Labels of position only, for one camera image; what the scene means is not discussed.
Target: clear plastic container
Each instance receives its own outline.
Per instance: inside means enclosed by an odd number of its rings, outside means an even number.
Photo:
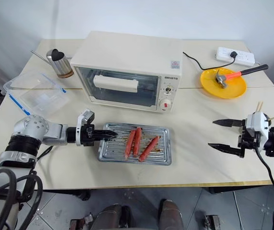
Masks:
[[[47,117],[69,101],[67,91],[45,73],[26,72],[5,83],[3,87],[26,115]]]

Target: oven brand label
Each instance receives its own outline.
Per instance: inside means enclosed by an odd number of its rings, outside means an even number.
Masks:
[[[171,69],[179,69],[180,61],[171,61]]]
[[[178,80],[179,78],[174,78],[174,77],[165,77],[165,79]]]

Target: metal baking tray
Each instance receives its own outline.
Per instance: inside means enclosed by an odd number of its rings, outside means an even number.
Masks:
[[[138,157],[132,156],[132,152],[127,160],[125,160],[125,148],[132,129],[142,128],[142,136],[140,143],[139,155],[143,152],[151,140],[160,136],[158,144],[151,151],[150,155],[144,162],[139,162]],[[125,123],[106,123],[104,129],[117,132],[117,136],[109,140],[101,140],[98,149],[98,160],[105,162],[124,162],[135,164],[154,164],[154,165],[170,165],[171,145],[170,131],[165,127],[143,126]]]

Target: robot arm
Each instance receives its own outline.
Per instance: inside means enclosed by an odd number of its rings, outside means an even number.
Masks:
[[[17,213],[21,209],[20,203],[31,199],[36,182],[38,188],[42,186],[34,171],[37,152],[42,143],[51,146],[68,143],[76,143],[77,146],[93,146],[94,141],[113,138],[117,135],[111,130],[95,130],[95,126],[91,124],[93,120],[94,113],[86,109],[79,115],[76,127],[52,123],[38,115],[29,115],[15,124],[8,146],[0,154],[0,171],[9,171],[11,175],[13,173],[11,180],[14,180],[13,183],[16,186],[14,201],[11,201],[9,213],[0,229],[15,228]],[[9,186],[8,182],[8,176],[0,173],[0,219],[3,219],[3,207],[10,193],[6,189]],[[35,204],[39,204],[40,198],[40,196],[37,197]]]
[[[274,157],[274,127],[268,130],[271,121],[262,112],[255,112],[244,120],[224,119],[213,123],[226,127],[242,127],[241,135],[238,138],[238,147],[232,148],[229,145],[208,143],[211,147],[229,154],[244,157],[245,149],[253,149],[256,152],[266,151],[266,156]]]

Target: sausage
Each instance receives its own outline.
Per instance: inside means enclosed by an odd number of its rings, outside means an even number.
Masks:
[[[138,154],[139,154],[140,142],[141,142],[141,128],[137,127],[135,145],[133,146],[133,156],[134,157],[138,156]]]
[[[126,149],[125,149],[126,160],[128,159],[129,154],[131,152],[131,146],[132,146],[133,139],[135,138],[135,135],[136,135],[136,130],[132,130],[131,133],[129,134],[129,138],[127,140]]]
[[[139,161],[143,162],[147,158],[148,155],[150,155],[151,151],[154,149],[155,145],[158,143],[159,136],[152,139],[151,143],[145,148],[143,153],[139,157]]]

